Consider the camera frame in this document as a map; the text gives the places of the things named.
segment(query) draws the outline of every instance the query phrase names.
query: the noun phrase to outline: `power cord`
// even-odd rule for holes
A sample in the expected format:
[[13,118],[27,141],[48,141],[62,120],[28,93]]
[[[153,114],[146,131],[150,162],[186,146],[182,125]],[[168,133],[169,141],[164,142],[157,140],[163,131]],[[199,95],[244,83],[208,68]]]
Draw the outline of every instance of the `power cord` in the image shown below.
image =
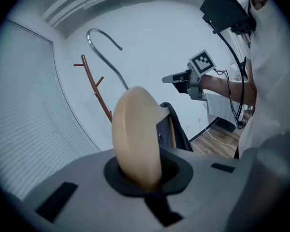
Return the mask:
[[[202,128],[202,126],[201,126],[201,122],[202,122],[202,120],[199,119],[200,128]],[[225,143],[223,143],[223,142],[217,140],[216,138],[213,138],[212,134],[209,133],[209,131],[206,129],[206,127],[205,127],[205,130],[206,130],[206,132],[211,136],[211,138],[212,138],[213,140],[215,140],[215,141],[217,141],[217,142],[219,142],[219,143],[221,143],[221,144],[223,144],[223,145],[226,145],[226,146],[228,146],[228,147],[231,147],[231,148],[236,149],[236,147],[234,147],[234,146],[231,146],[231,145],[225,144]]]

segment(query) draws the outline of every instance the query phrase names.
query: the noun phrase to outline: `white wall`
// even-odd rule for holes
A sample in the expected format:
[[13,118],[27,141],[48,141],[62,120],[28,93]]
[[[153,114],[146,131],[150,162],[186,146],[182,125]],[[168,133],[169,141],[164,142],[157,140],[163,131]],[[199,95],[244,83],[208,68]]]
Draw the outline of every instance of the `white wall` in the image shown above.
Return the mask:
[[92,34],[97,48],[118,68],[128,86],[142,86],[158,103],[169,102],[187,137],[192,138],[209,123],[203,101],[179,94],[172,84],[164,84],[161,79],[184,71],[188,59],[203,49],[218,69],[229,67],[227,47],[212,33],[202,15],[197,7],[178,2],[141,3],[103,14],[67,39],[70,66],[66,66],[65,77],[69,75],[69,80],[73,79],[73,89],[66,93],[81,123],[101,149],[112,147],[111,123],[93,94],[84,68],[71,66],[81,63],[81,55],[85,54],[95,81],[104,76],[99,91],[111,111],[125,89],[115,73],[89,48],[87,30],[104,30],[123,47],[120,52],[104,36]]
[[[73,66],[69,63],[65,38],[41,19],[40,10],[42,8],[43,1],[44,0],[19,0],[8,13],[6,18],[32,30],[37,34],[40,34],[53,42],[54,61],[58,72],[58,77],[63,88],[63,92],[68,100],[68,103],[70,104],[69,93],[73,90],[73,85],[71,85],[71,83],[73,83],[73,77],[70,75],[71,71],[68,71],[67,69],[72,69]],[[73,106],[70,105],[70,108],[77,118],[77,114],[73,111]],[[89,135],[86,128],[84,126],[82,127],[87,135]]]

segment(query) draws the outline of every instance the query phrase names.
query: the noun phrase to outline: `black rubber holder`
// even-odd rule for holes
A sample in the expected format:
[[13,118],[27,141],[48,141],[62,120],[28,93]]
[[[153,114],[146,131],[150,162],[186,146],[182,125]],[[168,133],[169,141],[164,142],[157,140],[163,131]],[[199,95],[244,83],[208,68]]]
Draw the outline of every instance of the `black rubber holder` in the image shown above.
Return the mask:
[[[166,195],[181,193],[193,177],[191,165],[176,155],[160,149],[162,167],[161,193]],[[104,167],[106,181],[117,192],[128,197],[145,197],[144,189],[126,178],[116,157],[111,158]]]

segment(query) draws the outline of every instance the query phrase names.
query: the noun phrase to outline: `black cable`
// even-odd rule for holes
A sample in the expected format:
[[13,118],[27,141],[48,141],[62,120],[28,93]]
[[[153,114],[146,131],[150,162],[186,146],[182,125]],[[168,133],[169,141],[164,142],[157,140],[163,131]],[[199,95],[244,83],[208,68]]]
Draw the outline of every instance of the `black cable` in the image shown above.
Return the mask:
[[241,95],[241,100],[240,100],[240,106],[238,108],[238,111],[237,111],[237,114],[236,114],[236,118],[238,119],[240,114],[241,114],[241,111],[242,111],[242,106],[243,106],[243,102],[244,102],[244,75],[243,75],[243,70],[242,70],[242,67],[241,67],[241,63],[240,61],[238,60],[238,57],[237,55],[235,54],[235,52],[233,51],[232,47],[229,45],[229,43],[225,40],[225,38],[221,35],[221,33],[217,33],[217,35],[223,40],[223,42],[227,45],[227,47],[229,48],[229,50],[231,51],[233,57],[235,58],[235,61],[238,65],[238,68],[240,70],[240,73],[241,73],[241,78],[242,78],[242,95]]
[[[213,26],[213,24],[209,21],[208,24],[215,30],[216,28]],[[227,47],[229,48],[229,50],[231,51],[236,63],[237,63],[237,66],[240,70],[240,74],[241,74],[241,79],[242,79],[242,94],[241,94],[241,100],[240,100],[240,105],[239,105],[239,108],[238,108],[238,111],[237,111],[237,114],[235,114],[235,111],[234,109],[232,109],[232,106],[231,106],[231,109],[232,111],[234,111],[233,114],[235,114],[235,122],[237,124],[237,127],[238,129],[241,129],[238,124],[239,124],[239,116],[241,114],[241,111],[242,111],[242,106],[243,106],[243,102],[244,102],[244,94],[245,94],[245,89],[244,89],[244,75],[243,75],[243,70],[242,70],[242,67],[241,67],[241,63],[240,61],[238,60],[238,57],[237,55],[235,54],[235,52],[233,51],[232,47],[229,45],[229,43],[225,40],[225,38],[221,35],[221,33],[217,33],[217,35],[223,40],[223,42],[227,45]]]
[[229,96],[230,96],[230,106],[231,106],[231,110],[232,110],[232,113],[233,113],[233,115],[234,115],[234,119],[235,119],[235,123],[236,123],[236,127],[238,128],[238,129],[240,129],[240,127],[239,127],[239,125],[238,125],[238,119],[236,118],[236,112],[235,112],[235,110],[234,110],[234,107],[233,107],[233,103],[232,103],[232,94],[231,94],[231,89],[230,89],[230,80],[229,80],[229,74],[228,74],[228,72],[227,71],[223,71],[222,72],[223,74],[225,74],[226,75],[226,78],[227,78],[227,84],[228,84],[228,90],[229,90]]
[[216,73],[217,73],[218,75],[223,75],[223,71],[216,70],[216,69],[214,69],[214,71],[216,71]]
[[234,80],[235,80],[235,81],[239,81],[239,80],[241,80],[240,75],[237,75],[236,78],[234,78]]
[[250,41],[247,39],[247,36],[246,36],[246,34],[244,34],[244,36],[245,36],[245,39],[247,40],[248,47],[250,48]]

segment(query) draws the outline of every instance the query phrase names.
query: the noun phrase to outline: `white blinds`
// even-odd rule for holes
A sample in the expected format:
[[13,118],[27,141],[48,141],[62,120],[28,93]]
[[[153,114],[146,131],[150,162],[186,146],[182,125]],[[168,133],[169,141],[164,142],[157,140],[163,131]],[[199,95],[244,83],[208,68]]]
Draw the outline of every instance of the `white blinds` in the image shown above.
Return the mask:
[[5,21],[0,29],[0,184],[24,199],[69,162],[99,150],[73,116],[52,43]]

